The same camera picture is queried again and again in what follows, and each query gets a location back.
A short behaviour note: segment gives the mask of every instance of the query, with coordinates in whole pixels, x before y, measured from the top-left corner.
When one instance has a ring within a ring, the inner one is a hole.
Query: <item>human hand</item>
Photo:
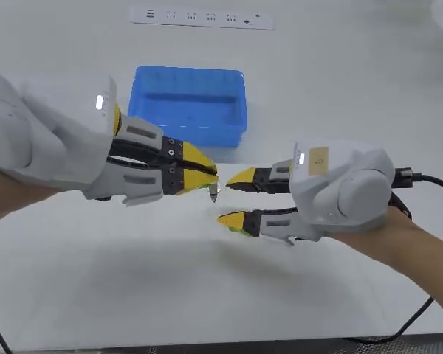
[[[58,190],[52,188],[16,181],[0,171],[0,219],[57,192]]]
[[[335,234],[332,237],[394,268],[396,259],[413,244],[413,237],[417,232],[423,230],[399,209],[390,206],[387,222],[381,228],[369,232]]]

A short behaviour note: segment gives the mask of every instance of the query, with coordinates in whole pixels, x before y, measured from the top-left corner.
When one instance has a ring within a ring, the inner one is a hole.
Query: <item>blue plastic bin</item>
[[[166,136],[199,146],[235,148],[247,128],[244,78],[235,70],[140,66],[128,115]]]

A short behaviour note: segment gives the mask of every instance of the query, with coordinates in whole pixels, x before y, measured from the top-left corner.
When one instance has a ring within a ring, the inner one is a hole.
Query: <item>white table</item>
[[[341,137],[443,178],[443,33],[428,1],[190,2],[269,13],[273,32],[132,25],[130,3],[0,0],[0,72],[112,73],[124,107],[142,64],[240,69],[250,127],[237,150],[210,151],[217,161],[269,165],[302,136]],[[401,195],[443,238],[443,192]],[[213,221],[225,204],[289,203],[256,197],[227,192],[207,208],[196,193],[123,209],[70,193],[5,219],[0,328],[28,350],[364,336],[394,332],[425,300],[338,243],[286,249]],[[434,332],[443,332],[437,305],[409,330]]]

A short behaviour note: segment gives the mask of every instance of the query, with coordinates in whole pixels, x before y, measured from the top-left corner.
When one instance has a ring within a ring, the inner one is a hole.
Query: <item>electrical outlet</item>
[[[233,23],[233,22],[236,22],[236,20],[237,20],[236,14],[234,14],[234,13],[228,13],[227,14],[227,22]]]
[[[137,4],[130,8],[130,22],[254,30],[274,29],[274,22],[270,16],[261,13],[207,11],[147,4]]]
[[[207,13],[207,21],[210,23],[213,23],[216,21],[216,14],[215,13]]]
[[[197,19],[197,14],[196,13],[194,13],[194,12],[192,12],[192,11],[189,11],[188,13],[187,13],[187,20],[189,20],[189,21],[195,21]]]

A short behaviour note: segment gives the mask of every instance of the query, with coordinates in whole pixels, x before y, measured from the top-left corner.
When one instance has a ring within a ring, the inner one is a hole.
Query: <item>orange label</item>
[[[328,173],[329,148],[313,147],[309,151],[309,176]]]

